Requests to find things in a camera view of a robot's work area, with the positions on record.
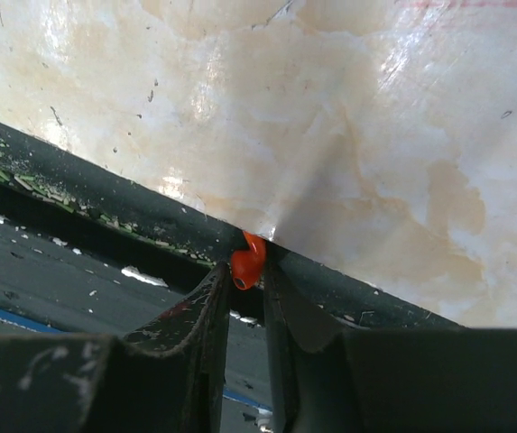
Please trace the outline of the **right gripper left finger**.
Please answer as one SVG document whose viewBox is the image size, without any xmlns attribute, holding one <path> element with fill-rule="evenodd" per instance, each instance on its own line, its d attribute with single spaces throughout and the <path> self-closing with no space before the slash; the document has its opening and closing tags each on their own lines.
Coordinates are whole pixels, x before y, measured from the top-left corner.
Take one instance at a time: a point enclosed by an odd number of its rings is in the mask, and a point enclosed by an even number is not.
<svg viewBox="0 0 517 433">
<path fill-rule="evenodd" d="M 232 282 L 218 263 L 126 336 L 0 335 L 0 432 L 217 432 Z"/>
</svg>

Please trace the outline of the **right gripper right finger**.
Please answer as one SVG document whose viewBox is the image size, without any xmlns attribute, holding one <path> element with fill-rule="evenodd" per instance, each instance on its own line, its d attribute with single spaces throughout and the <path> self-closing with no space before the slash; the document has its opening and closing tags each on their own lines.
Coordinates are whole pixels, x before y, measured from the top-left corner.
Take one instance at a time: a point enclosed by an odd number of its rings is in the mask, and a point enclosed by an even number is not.
<svg viewBox="0 0 517 433">
<path fill-rule="evenodd" d="M 349 327 L 264 275 L 277 432 L 517 432 L 517 329 Z"/>
</svg>

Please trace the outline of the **orange earbud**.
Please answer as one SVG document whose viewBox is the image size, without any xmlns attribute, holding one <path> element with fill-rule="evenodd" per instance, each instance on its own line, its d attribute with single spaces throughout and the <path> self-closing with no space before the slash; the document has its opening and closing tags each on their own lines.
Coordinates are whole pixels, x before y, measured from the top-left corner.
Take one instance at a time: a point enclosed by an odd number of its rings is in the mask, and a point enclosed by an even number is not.
<svg viewBox="0 0 517 433">
<path fill-rule="evenodd" d="M 246 249 L 235 250 L 230 259 L 234 285 L 239 290 L 251 289 L 261 278 L 266 262 L 266 241 L 259 235 L 243 232 Z"/>
</svg>

